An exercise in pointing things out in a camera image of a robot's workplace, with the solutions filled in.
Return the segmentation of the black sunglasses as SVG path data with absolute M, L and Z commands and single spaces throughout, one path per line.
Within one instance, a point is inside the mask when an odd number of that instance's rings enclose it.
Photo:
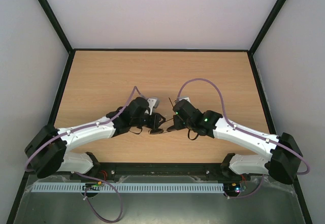
M 173 117 L 170 119 L 165 118 L 165 123 L 163 123 L 158 129 L 149 129 L 148 133 L 151 135 L 158 135 L 163 133 L 170 133 L 176 130 L 173 129 Z

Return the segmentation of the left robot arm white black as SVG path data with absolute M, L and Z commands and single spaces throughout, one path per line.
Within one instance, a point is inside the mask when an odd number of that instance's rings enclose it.
M 33 171 L 38 178 L 46 178 L 56 172 L 78 172 L 88 174 L 98 163 L 90 152 L 75 153 L 73 149 L 82 145 L 110 139 L 136 127 L 155 130 L 165 118 L 154 110 L 158 98 L 137 97 L 126 107 L 120 107 L 102 118 L 73 127 L 55 128 L 48 124 L 40 129 L 27 145 L 26 171 Z

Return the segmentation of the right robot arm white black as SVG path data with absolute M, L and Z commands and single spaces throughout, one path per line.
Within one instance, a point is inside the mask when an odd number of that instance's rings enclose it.
M 293 184 L 303 155 L 292 135 L 265 134 L 226 120 L 220 113 L 211 110 L 202 113 L 187 99 L 177 102 L 173 111 L 178 130 L 185 127 L 199 136 L 230 141 L 254 152 L 253 155 L 229 153 L 221 167 L 225 178 L 265 174 L 280 183 Z

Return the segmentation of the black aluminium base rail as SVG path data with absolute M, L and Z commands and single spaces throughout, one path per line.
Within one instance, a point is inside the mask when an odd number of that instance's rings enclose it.
M 86 176 L 102 177 L 116 181 L 120 176 L 203 176 L 207 180 L 240 180 L 242 176 L 250 177 L 251 173 L 234 173 L 229 163 L 210 164 L 167 164 L 167 163 L 95 163 L 84 173 Z

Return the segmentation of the black frame post right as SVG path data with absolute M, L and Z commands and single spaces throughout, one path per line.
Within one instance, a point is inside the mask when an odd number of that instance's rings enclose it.
M 258 47 L 260 46 L 261 42 L 263 41 L 264 37 L 266 36 L 267 32 L 269 31 L 270 27 L 272 26 L 273 22 L 275 21 L 277 15 L 281 11 L 282 7 L 284 6 L 287 0 L 276 0 L 272 10 L 268 14 L 264 24 L 262 25 L 260 31 L 258 32 L 252 46 L 249 49 L 249 53 L 254 55 L 257 51 Z

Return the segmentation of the black frame post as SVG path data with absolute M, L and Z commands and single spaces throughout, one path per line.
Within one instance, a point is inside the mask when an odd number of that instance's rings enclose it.
M 56 18 L 49 2 L 47 0 L 38 0 L 40 6 L 42 7 L 44 13 L 46 14 L 48 20 L 50 21 L 53 29 L 55 30 L 56 34 L 58 35 L 61 43 L 63 44 L 65 50 L 67 51 L 68 54 L 72 53 L 73 48 L 68 41 L 58 19 Z
M 276 0 L 272 10 L 268 14 L 264 24 L 262 25 L 260 31 L 258 32 L 252 46 L 249 49 L 249 53 L 254 55 L 257 51 L 258 47 L 260 46 L 261 42 L 263 41 L 264 37 L 266 36 L 267 32 L 269 31 L 270 27 L 272 26 L 273 22 L 275 21 L 277 15 L 281 11 L 282 7 L 284 6 L 287 0 Z

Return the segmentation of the black frame post left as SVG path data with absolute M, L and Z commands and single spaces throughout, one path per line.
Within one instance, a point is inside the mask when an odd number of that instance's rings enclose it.
M 73 48 L 68 41 L 58 19 L 56 18 L 49 2 L 47 0 L 38 0 L 40 6 L 42 7 L 44 13 L 46 14 L 48 20 L 50 21 L 53 29 L 55 30 L 56 34 L 58 35 L 61 43 L 63 44 L 65 50 L 67 51 L 68 54 L 72 53 Z

